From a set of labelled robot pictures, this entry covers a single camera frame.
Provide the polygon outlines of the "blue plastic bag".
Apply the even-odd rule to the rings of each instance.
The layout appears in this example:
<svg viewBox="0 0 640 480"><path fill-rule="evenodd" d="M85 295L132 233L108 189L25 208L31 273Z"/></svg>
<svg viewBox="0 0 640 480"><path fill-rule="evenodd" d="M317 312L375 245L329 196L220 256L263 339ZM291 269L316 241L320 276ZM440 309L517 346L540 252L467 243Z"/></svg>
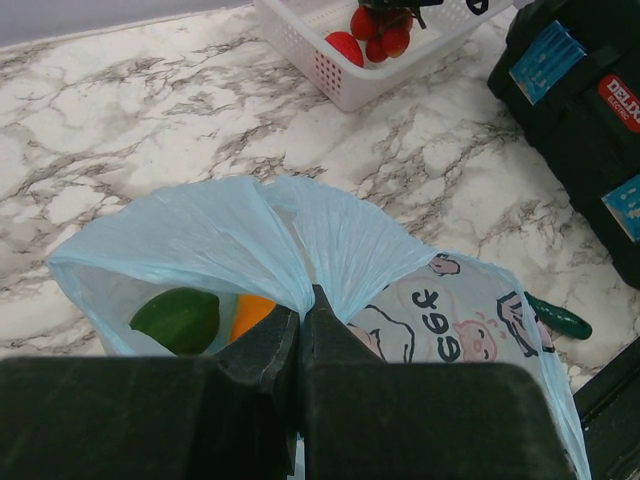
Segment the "blue plastic bag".
<svg viewBox="0 0 640 480"><path fill-rule="evenodd" d="M342 190L301 177L161 188L87 224L48 264L115 355L175 356L129 325L167 290L219 297L219 332L201 353L213 354L232 342L239 295L303 315L320 286L338 320L381 360L524 368L542 388L573 475L591 475L568 378L514 274L427 246Z"/></svg>

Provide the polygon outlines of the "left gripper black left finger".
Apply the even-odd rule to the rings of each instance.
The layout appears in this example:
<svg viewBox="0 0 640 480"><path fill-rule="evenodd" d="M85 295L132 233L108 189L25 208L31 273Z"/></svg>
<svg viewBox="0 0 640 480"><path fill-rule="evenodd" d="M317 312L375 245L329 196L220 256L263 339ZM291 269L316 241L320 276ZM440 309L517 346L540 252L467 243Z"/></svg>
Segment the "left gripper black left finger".
<svg viewBox="0 0 640 480"><path fill-rule="evenodd" d="M284 479L295 469L298 315L211 356L1 364L5 479Z"/></svg>

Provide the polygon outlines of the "red fake fruit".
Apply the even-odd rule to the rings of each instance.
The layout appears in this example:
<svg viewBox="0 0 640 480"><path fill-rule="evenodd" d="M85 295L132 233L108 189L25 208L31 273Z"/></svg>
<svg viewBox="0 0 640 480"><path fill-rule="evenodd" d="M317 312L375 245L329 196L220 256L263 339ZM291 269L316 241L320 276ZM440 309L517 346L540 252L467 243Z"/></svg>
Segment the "red fake fruit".
<svg viewBox="0 0 640 480"><path fill-rule="evenodd" d="M325 41L352 64L363 68L364 57L358 41L348 32L335 31L325 37Z"/></svg>

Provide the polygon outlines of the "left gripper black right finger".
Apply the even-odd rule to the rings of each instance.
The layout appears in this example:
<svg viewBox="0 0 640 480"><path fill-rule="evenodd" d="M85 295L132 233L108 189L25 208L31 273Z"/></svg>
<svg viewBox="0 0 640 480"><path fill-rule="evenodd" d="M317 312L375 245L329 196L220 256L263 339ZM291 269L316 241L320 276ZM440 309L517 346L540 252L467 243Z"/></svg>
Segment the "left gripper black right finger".
<svg viewBox="0 0 640 480"><path fill-rule="evenodd" d="M569 479L541 389L509 364L386 363L320 286L301 325L309 479Z"/></svg>

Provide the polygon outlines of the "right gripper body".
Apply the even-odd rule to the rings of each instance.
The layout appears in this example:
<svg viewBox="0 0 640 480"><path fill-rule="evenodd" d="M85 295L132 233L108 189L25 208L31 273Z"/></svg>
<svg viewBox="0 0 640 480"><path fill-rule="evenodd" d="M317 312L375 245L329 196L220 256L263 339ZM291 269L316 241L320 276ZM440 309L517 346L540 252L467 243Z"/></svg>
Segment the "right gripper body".
<svg viewBox="0 0 640 480"><path fill-rule="evenodd" d="M397 9L408 9L410 11L420 11L423 8L441 6L443 0L359 0L358 5L364 6L374 11L390 11Z"/></svg>

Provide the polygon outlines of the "orange yellow fake fruit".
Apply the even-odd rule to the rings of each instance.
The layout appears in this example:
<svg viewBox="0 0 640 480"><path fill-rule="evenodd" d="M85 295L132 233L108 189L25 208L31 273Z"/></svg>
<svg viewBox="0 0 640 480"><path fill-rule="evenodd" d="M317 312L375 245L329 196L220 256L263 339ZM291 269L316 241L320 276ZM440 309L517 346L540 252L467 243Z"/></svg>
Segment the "orange yellow fake fruit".
<svg viewBox="0 0 640 480"><path fill-rule="evenodd" d="M230 340L235 341L275 308L276 303L256 295L239 295L233 319Z"/></svg>

